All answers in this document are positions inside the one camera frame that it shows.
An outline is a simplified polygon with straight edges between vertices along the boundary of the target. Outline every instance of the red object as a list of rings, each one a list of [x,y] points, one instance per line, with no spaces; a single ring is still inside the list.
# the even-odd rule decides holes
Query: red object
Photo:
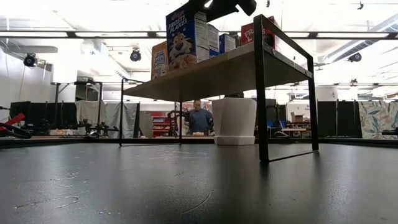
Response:
[[[268,17],[268,19],[272,23],[277,25],[274,16],[270,16],[270,17]],[[254,41],[254,24],[253,23],[242,26],[241,32],[242,32],[241,46],[243,46],[245,44],[249,44]],[[267,29],[263,29],[262,30],[262,38],[263,39],[267,38],[266,42],[269,44],[272,42],[272,44],[270,44],[272,46],[272,48],[278,50],[277,49],[277,41],[276,41],[278,38],[275,36],[275,34],[273,32],[271,32],[270,30],[267,30]]]
[[[15,123],[18,123],[22,121],[25,118],[25,115],[23,113],[20,113],[19,115],[13,117],[11,120],[5,122],[5,124],[13,125]]]

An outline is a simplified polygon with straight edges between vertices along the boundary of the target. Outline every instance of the black table surface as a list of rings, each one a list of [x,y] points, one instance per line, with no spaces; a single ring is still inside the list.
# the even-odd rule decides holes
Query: black table surface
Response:
[[[8,149],[0,195],[0,223],[398,223],[398,151],[323,144],[267,166],[256,146]]]

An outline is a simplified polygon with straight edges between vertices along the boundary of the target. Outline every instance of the red cereal box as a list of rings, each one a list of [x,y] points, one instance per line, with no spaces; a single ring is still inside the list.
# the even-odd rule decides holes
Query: red cereal box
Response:
[[[268,19],[273,22],[276,26],[278,24],[275,21],[274,16],[268,17]],[[251,43],[254,40],[254,24],[250,23],[247,25],[242,26],[241,29],[242,36],[241,36],[241,46]],[[267,29],[262,30],[262,38],[264,42],[270,45],[273,49],[279,50],[277,44],[279,43],[279,38],[275,36],[273,32]]]

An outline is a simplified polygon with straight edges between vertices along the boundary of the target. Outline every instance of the security camera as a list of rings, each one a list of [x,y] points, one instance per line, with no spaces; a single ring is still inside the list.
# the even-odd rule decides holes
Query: security camera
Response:
[[[130,60],[132,60],[133,62],[138,62],[139,60],[141,60],[141,53],[139,52],[139,49],[132,50]]]
[[[362,55],[360,53],[356,53],[348,58],[349,62],[359,62],[362,60]]]
[[[34,68],[37,66],[37,58],[35,53],[28,53],[24,59],[24,65],[29,68]]]

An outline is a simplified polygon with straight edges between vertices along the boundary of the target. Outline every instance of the shelf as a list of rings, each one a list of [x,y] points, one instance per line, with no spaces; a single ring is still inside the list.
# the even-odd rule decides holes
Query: shelf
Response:
[[[270,46],[264,46],[266,87],[301,82],[312,73]],[[125,95],[190,101],[256,89],[254,44],[204,60],[124,91]]]

